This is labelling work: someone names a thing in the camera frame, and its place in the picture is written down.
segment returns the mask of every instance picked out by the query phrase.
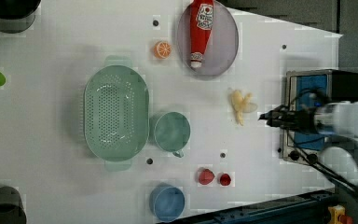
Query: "plate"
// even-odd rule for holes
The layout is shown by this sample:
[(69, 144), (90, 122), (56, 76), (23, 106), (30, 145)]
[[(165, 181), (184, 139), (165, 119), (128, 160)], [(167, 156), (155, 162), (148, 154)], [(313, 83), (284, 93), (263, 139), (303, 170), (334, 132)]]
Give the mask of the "plate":
[(234, 63), (239, 46), (237, 24), (225, 6), (213, 1), (213, 27), (201, 68), (190, 67), (190, 6), (179, 20), (176, 33), (177, 47), (182, 61), (197, 75), (216, 77)]

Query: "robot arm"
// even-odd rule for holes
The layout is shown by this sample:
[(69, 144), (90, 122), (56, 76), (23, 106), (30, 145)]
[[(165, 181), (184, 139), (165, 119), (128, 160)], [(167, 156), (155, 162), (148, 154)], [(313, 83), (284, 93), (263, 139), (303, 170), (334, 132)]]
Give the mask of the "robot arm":
[[(260, 119), (265, 119), (267, 125), (271, 127), (279, 127), (286, 131), (326, 135), (328, 140), (324, 144), (324, 150), (329, 147), (343, 148), (352, 156), (358, 167), (358, 102), (354, 104), (331, 103), (316, 108), (304, 108), (300, 111), (289, 111), (288, 106), (281, 105), (261, 115)], [(318, 161), (315, 165), (319, 165), (319, 168), (313, 164), (315, 163), (310, 163), (312, 167), (323, 171), (320, 169), (323, 165)], [(330, 181), (341, 185), (342, 176), (327, 173), (324, 175)], [(355, 188), (351, 184), (351, 188), (355, 191), (352, 195), (358, 198), (358, 187)]]

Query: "red cap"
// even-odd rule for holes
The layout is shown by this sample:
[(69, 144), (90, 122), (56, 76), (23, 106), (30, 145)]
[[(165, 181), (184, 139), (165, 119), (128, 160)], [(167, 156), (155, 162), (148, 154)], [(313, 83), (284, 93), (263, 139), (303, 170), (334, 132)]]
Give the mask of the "red cap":
[(353, 219), (345, 215), (339, 216), (338, 220), (342, 222), (342, 224), (353, 224)]

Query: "peeled banana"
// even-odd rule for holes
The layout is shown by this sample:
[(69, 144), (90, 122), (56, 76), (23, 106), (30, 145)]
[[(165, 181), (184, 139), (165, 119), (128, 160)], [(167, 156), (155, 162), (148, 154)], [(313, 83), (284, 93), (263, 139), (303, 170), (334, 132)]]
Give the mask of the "peeled banana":
[(231, 93), (231, 103), (235, 110), (235, 117), (237, 122), (243, 126), (243, 114), (251, 113), (257, 110), (257, 105), (251, 103), (252, 94), (248, 93), (245, 97), (242, 97), (241, 91), (234, 91)]

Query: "ketchup label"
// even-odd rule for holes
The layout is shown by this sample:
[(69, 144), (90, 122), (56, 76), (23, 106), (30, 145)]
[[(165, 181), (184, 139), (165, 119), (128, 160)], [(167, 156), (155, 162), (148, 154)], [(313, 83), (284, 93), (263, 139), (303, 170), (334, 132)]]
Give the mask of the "ketchup label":
[(201, 4), (197, 14), (197, 26), (202, 30), (211, 30), (213, 23), (213, 6)]
[(199, 52), (195, 52), (195, 53), (192, 53), (191, 54), (191, 58), (190, 58), (191, 61), (202, 61), (202, 54), (199, 53)]

